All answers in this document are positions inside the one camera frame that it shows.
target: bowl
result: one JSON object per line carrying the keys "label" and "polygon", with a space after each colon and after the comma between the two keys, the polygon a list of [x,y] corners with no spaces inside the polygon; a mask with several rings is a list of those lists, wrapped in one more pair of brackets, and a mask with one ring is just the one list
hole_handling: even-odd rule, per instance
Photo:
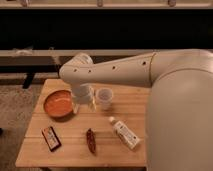
{"label": "bowl", "polygon": [[58,90],[44,101],[44,111],[53,118],[61,118],[73,113],[71,92],[68,90]]}

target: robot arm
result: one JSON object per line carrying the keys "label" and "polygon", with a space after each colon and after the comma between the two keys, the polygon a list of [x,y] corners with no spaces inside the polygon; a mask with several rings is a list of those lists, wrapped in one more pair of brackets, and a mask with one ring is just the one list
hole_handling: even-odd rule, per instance
{"label": "robot arm", "polygon": [[77,55],[63,65],[61,78],[69,84],[107,83],[150,87],[150,63],[155,53],[126,59],[93,64],[76,63],[76,58],[89,58],[86,54]]}
{"label": "robot arm", "polygon": [[213,170],[213,55],[170,50],[93,64],[86,54],[64,64],[61,78],[79,103],[91,100],[86,83],[151,87],[146,109],[149,171]]}
{"label": "robot arm", "polygon": [[153,82],[175,60],[189,57],[211,56],[202,50],[168,50],[125,59],[93,64],[87,54],[78,54],[60,69],[60,77],[71,85],[85,83],[122,84],[151,87]]}

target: white cup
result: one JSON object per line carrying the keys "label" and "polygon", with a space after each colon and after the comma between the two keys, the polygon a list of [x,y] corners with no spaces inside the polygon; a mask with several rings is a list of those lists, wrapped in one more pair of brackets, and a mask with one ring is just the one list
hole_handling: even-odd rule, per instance
{"label": "white cup", "polygon": [[95,93],[96,101],[102,110],[108,110],[111,106],[113,91],[110,88],[100,88]]}

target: table top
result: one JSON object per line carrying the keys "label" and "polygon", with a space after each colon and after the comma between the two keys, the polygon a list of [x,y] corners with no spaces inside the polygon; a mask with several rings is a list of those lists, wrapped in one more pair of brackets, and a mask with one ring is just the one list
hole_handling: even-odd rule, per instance
{"label": "table top", "polygon": [[[92,111],[80,105],[78,113],[67,121],[55,121],[43,109],[45,98],[57,90],[70,90],[60,79],[47,79],[32,114],[17,161],[17,167],[143,167],[145,155],[145,105],[149,89],[91,84],[96,90],[111,88],[114,92],[112,107],[102,111],[97,105]],[[141,143],[130,150],[115,134],[109,116],[123,121]],[[41,130],[53,126],[62,146],[50,152]],[[96,137],[97,155],[90,153],[86,142],[86,131],[92,128]]]}

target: black wall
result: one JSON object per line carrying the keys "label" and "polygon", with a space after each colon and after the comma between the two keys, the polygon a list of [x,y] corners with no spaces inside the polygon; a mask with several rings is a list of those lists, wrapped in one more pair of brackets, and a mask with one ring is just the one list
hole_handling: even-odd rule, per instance
{"label": "black wall", "polygon": [[213,10],[0,10],[0,49],[213,48]]}

